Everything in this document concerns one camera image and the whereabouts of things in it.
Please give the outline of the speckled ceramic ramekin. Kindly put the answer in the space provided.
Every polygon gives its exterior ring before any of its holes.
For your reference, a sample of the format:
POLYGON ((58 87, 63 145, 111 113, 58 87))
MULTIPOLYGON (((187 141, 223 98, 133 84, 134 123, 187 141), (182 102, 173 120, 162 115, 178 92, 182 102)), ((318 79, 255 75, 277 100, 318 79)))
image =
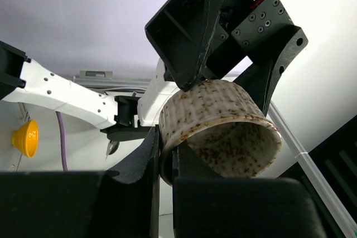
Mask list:
POLYGON ((219 175, 233 178, 259 175, 282 146, 278 128, 241 86, 226 80, 205 80, 173 94, 162 107, 158 126, 160 176, 169 185, 172 152, 183 142, 219 175))

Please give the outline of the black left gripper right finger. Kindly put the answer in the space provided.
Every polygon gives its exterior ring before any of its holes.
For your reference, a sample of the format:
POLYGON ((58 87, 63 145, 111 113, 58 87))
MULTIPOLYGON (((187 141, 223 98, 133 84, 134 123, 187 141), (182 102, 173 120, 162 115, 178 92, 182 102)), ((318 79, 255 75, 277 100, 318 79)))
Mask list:
POLYGON ((326 237, 296 180, 224 178, 181 143, 172 182, 175 237, 326 237))

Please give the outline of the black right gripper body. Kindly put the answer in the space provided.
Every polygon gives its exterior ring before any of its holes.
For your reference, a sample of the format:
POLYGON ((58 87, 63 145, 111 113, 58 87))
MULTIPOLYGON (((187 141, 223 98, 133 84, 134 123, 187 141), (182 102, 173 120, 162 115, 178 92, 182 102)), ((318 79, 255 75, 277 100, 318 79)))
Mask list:
POLYGON ((212 77, 222 78, 248 57, 263 67, 278 57, 293 29, 293 22, 280 0, 224 0, 214 45, 206 62, 212 77))

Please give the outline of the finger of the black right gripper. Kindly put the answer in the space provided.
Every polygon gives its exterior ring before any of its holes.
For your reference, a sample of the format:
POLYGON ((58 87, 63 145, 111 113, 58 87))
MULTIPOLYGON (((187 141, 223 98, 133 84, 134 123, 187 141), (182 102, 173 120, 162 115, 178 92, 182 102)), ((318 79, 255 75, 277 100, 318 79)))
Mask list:
POLYGON ((203 78, 221 79, 238 63, 237 46, 219 25, 224 1, 168 0, 145 26, 149 42, 183 91, 203 78))
POLYGON ((307 44, 303 29, 289 25, 247 52, 252 64, 234 82, 250 95, 264 115, 282 74, 307 44))

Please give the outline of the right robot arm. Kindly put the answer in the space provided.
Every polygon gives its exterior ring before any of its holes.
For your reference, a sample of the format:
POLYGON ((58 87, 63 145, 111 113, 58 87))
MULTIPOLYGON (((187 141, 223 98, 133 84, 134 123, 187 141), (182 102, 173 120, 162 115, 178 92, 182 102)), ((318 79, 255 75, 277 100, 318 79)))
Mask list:
POLYGON ((283 70, 308 43, 281 0, 167 0, 144 30, 160 59, 140 98, 92 91, 1 43, 1 99, 74 116, 110 140, 140 139, 171 96, 221 81, 245 57, 252 64, 235 83, 266 114, 283 70))

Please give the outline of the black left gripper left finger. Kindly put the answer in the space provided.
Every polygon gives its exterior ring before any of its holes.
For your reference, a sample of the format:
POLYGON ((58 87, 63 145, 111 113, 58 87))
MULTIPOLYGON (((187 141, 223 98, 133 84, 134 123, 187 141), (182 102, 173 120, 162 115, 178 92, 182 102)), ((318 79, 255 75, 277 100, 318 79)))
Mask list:
POLYGON ((106 171, 1 173, 2 237, 157 237, 160 134, 106 171))

